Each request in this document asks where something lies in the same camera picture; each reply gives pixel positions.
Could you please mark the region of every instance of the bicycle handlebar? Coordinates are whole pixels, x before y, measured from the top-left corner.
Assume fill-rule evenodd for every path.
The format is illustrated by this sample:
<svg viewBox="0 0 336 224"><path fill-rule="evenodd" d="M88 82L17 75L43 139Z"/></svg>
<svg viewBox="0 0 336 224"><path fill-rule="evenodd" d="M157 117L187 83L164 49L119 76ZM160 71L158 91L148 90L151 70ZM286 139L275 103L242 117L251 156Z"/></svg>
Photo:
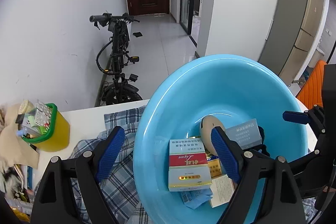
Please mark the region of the bicycle handlebar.
<svg viewBox="0 0 336 224"><path fill-rule="evenodd" d="M128 21L138 21L134 19L134 16L130 16L129 14L125 13L122 16L112 16L112 14L102 14L101 16L90 16L90 22L96 21L110 21L110 20L128 20Z"/></svg>

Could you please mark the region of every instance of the black mat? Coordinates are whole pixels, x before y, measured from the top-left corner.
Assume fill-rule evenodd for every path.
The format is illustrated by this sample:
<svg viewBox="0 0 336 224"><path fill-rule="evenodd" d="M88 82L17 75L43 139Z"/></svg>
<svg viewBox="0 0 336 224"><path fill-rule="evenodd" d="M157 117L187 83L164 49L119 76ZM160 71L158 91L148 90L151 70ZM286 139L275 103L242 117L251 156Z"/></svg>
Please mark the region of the black mat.
<svg viewBox="0 0 336 224"><path fill-rule="evenodd" d="M134 32L133 35L135 37L141 37L142 36L142 33L141 32Z"/></svg>

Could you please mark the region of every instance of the packaged items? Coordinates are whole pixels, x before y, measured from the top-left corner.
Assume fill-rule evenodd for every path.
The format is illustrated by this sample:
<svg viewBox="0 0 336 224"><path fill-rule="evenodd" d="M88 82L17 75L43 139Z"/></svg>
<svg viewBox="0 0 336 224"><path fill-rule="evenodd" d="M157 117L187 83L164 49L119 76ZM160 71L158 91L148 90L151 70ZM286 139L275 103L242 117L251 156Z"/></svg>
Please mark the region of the packaged items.
<svg viewBox="0 0 336 224"><path fill-rule="evenodd" d="M201 190L210 185L211 175L201 139L170 140L169 191Z"/></svg>
<svg viewBox="0 0 336 224"><path fill-rule="evenodd" d="M235 191L233 182L227 175L213 178L210 189L213 193L210 200L212 208L228 203Z"/></svg>
<svg viewBox="0 0 336 224"><path fill-rule="evenodd" d="M225 133L230 140L236 141L242 150L252 148L262 143L256 119L227 128Z"/></svg>
<svg viewBox="0 0 336 224"><path fill-rule="evenodd" d="M219 119L215 116L208 115L201 121L200 133L205 148L215 156L217 156L217 153L211 142L211 131L217 126L225 131L230 140L237 142L242 150L261 145L263 142L256 119L252 119L234 127L225 128Z"/></svg>
<svg viewBox="0 0 336 224"><path fill-rule="evenodd" d="M32 108L32 103L25 100L19 109L16 123L19 124L17 136L38 138L46 134L50 127L52 110L41 101L37 101Z"/></svg>
<svg viewBox="0 0 336 224"><path fill-rule="evenodd" d="M181 196L185 206L196 209L211 199L212 191L210 189L186 191L181 192Z"/></svg>
<svg viewBox="0 0 336 224"><path fill-rule="evenodd" d="M27 112L31 112L34 109L34 105L29 100L24 100L22 104L20 105L18 114L24 114Z"/></svg>
<svg viewBox="0 0 336 224"><path fill-rule="evenodd" d="M9 199L9 198L6 198L6 201L11 208L15 208L21 213L25 213L28 215L32 214L32 210L33 210L32 203L24 202L19 199Z"/></svg>
<svg viewBox="0 0 336 224"><path fill-rule="evenodd" d="M196 138L200 138L201 136L196 136L196 137L190 137L190 139L196 139ZM204 147L205 149L205 154L207 156L207 161L208 161L208 166L210 169L210 175L211 178L220 176L222 174L222 168L221 168L221 162L218 158L218 156L215 156L213 154L211 154L206 147Z"/></svg>
<svg viewBox="0 0 336 224"><path fill-rule="evenodd" d="M220 176L222 174L221 162L217 156L211 155L208 159L208 166L210 169L211 178Z"/></svg>

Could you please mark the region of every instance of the bicycle wheel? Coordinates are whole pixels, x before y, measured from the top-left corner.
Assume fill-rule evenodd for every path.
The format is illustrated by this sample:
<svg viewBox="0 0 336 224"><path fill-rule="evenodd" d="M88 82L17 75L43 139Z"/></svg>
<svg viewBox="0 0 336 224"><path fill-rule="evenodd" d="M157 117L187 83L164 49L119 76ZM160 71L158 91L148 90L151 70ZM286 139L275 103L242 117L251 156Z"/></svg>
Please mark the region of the bicycle wheel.
<svg viewBox="0 0 336 224"><path fill-rule="evenodd" d="M127 102L141 101L141 100L142 100L142 98L137 92L133 93L133 92L130 92L128 90L122 90L121 102L119 102L119 104L127 103ZM116 104L118 104L114 89L110 89L108 91L108 93L105 97L105 101L106 101L106 105L116 105Z"/></svg>

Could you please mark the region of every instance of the cigarette box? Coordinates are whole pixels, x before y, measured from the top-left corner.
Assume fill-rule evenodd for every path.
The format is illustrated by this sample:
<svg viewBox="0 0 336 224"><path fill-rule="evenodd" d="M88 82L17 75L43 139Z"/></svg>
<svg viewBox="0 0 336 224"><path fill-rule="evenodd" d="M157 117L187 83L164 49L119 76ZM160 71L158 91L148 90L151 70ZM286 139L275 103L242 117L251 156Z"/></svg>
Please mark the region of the cigarette box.
<svg viewBox="0 0 336 224"><path fill-rule="evenodd" d="M210 185L211 175L202 140L170 140L169 191L201 190L210 188Z"/></svg>

